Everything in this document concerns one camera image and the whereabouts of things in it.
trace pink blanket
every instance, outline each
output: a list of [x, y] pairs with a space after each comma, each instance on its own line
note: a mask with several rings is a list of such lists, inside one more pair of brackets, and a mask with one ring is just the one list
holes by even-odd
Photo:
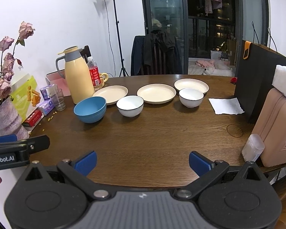
[[205, 60], [197, 60], [196, 61], [196, 65], [202, 67], [202, 68], [208, 68], [208, 67], [214, 67], [214, 59], [211, 59], [209, 61], [205, 61]]

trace tripod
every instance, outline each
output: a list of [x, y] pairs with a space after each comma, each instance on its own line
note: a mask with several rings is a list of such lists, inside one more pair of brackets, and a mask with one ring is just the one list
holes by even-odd
[[[113, 5], [114, 5], [114, 14], [116, 16], [116, 0], [113, 0]], [[118, 32], [118, 41], [119, 41], [119, 48], [120, 48], [120, 55], [121, 55], [121, 64], [122, 64], [122, 68], [121, 68], [121, 72], [120, 72], [120, 76], [121, 77], [121, 74], [123, 72], [123, 76], [125, 77], [126, 75], [128, 75], [125, 67], [124, 67], [124, 59], [123, 59], [123, 56], [122, 56], [122, 49], [121, 49], [121, 40], [120, 40], [120, 33], [119, 33], [119, 21], [118, 21], [118, 17], [116, 16], [116, 31]]]

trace wooden table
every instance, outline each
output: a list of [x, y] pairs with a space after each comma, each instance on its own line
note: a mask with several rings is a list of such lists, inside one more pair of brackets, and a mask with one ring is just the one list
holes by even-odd
[[31, 160], [55, 165], [64, 158], [76, 159], [95, 150], [98, 163], [89, 178], [98, 183], [175, 187], [197, 178], [188, 164], [191, 151], [211, 160], [223, 159], [230, 165], [242, 165], [241, 150], [254, 124], [243, 115], [216, 115], [208, 98], [232, 98], [235, 85], [230, 77], [203, 75], [154, 75], [110, 78], [106, 86], [122, 85], [128, 95], [147, 84], [174, 86], [176, 80], [195, 78], [210, 87], [198, 108], [189, 109], [179, 96], [161, 105], [144, 104], [135, 118], [122, 116], [116, 105], [108, 106], [104, 118], [94, 124], [81, 122], [73, 113], [71, 97], [65, 97], [65, 110], [46, 116], [32, 136], [46, 134], [51, 145]]

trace power cord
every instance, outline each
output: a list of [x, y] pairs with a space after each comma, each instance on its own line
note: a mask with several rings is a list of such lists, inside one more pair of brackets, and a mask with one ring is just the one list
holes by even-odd
[[114, 55], [113, 55], [113, 51], [112, 51], [112, 47], [111, 47], [111, 42], [110, 42], [109, 17], [108, 17], [108, 10], [107, 10], [106, 0], [104, 0], [104, 2], [105, 2], [106, 12], [107, 12], [108, 34], [109, 34], [109, 45], [110, 45], [110, 49], [111, 49], [111, 53], [112, 53], [112, 57], [113, 57], [113, 64], [114, 64], [114, 77], [116, 77], [116, 63], [115, 63], [115, 61], [114, 61]]

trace plate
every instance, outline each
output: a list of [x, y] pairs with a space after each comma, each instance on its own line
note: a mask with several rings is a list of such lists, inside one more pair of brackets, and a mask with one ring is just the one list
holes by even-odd
[[209, 90], [209, 86], [206, 83], [197, 79], [190, 79], [190, 78], [177, 80], [174, 83], [174, 86], [178, 91], [185, 88], [192, 88], [200, 90], [203, 94], [207, 93]]
[[137, 95], [146, 103], [163, 104], [175, 97], [176, 90], [166, 84], [149, 84], [139, 88]]
[[101, 96], [106, 100], [106, 105], [116, 104], [118, 100], [126, 96], [128, 89], [124, 86], [113, 85], [102, 88], [94, 93], [93, 96]]

